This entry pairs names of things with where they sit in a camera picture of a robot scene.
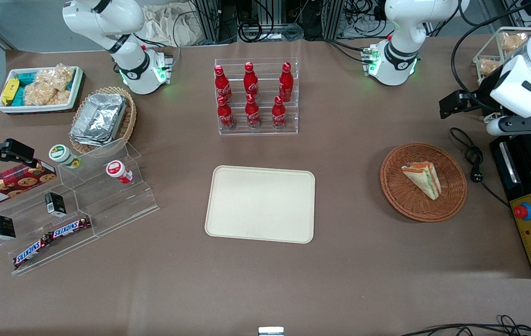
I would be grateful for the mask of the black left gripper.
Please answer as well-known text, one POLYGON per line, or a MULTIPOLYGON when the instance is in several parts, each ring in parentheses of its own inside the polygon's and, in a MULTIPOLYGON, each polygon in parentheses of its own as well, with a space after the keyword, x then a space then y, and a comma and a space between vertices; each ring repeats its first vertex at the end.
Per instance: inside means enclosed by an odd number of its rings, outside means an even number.
POLYGON ((450 97, 444 97, 439 101, 439 116, 441 119, 447 119, 455 113, 470 112, 474 107, 481 111, 481 121, 489 123, 500 117, 510 117, 514 113, 504 108, 502 104, 496 102, 490 93, 498 82, 500 75, 491 74, 485 77, 479 85, 479 89, 473 93, 465 90, 455 90, 450 97))

